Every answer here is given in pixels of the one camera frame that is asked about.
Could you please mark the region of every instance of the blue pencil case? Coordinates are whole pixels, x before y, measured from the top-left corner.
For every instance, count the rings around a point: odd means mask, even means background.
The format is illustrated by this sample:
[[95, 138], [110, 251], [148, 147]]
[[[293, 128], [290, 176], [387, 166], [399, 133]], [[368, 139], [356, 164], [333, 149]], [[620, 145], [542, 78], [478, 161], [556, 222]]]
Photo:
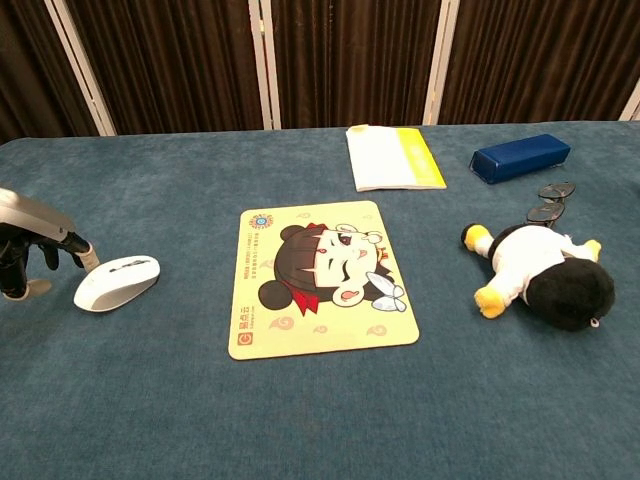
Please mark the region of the blue pencil case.
[[571, 147], [544, 134], [482, 148], [473, 154], [469, 168], [487, 183], [510, 180], [563, 163]]

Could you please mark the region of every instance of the computer mouse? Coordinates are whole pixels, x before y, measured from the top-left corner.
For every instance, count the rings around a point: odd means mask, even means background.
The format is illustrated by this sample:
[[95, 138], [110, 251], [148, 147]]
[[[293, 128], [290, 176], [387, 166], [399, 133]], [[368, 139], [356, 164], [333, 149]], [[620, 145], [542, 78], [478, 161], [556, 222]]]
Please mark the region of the computer mouse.
[[153, 257], [135, 255], [111, 260], [85, 277], [73, 303], [89, 312], [107, 312], [152, 287], [159, 275], [160, 264]]

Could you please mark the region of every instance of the mouse pad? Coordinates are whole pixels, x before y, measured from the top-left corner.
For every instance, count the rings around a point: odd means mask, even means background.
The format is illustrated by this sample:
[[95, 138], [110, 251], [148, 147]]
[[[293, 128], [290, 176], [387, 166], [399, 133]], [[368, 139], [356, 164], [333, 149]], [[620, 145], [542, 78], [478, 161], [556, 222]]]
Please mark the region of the mouse pad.
[[232, 358], [417, 341], [406, 286], [375, 203], [247, 210], [238, 238]]

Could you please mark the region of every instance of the cartoon girl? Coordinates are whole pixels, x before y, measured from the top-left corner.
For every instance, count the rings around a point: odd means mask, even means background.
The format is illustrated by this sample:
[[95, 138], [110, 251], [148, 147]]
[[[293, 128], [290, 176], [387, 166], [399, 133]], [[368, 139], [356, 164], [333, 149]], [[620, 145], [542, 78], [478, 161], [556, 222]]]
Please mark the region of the cartoon girl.
[[319, 302], [333, 301], [339, 307], [353, 307], [362, 300], [373, 301], [379, 310], [404, 311], [397, 299], [404, 291], [393, 284], [384, 266], [387, 254], [377, 244], [378, 232], [362, 233], [347, 224], [335, 230], [326, 225], [290, 225], [280, 232], [284, 241], [274, 261], [275, 280], [264, 283], [260, 303], [280, 310], [295, 301], [304, 315], [318, 312]]

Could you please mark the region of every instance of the blue carpet surface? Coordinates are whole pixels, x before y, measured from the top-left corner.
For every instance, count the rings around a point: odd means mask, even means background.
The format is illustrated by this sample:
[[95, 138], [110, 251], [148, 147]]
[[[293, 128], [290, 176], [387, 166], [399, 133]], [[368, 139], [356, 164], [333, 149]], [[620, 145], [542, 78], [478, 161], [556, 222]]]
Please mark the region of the blue carpet surface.
[[[156, 286], [109, 314], [73, 305], [68, 256], [0, 301], [7, 479], [630, 479], [640, 476], [640, 124], [422, 127], [448, 189], [356, 193], [345, 129], [21, 139], [0, 186], [69, 215], [106, 261], [157, 258]], [[550, 133], [561, 167], [487, 185], [479, 148]], [[516, 301], [485, 320], [488, 261], [465, 225], [522, 222], [571, 181], [556, 230], [602, 245], [617, 300], [555, 330]], [[238, 221], [250, 208], [373, 200], [421, 331], [411, 346], [237, 362], [227, 353]]]

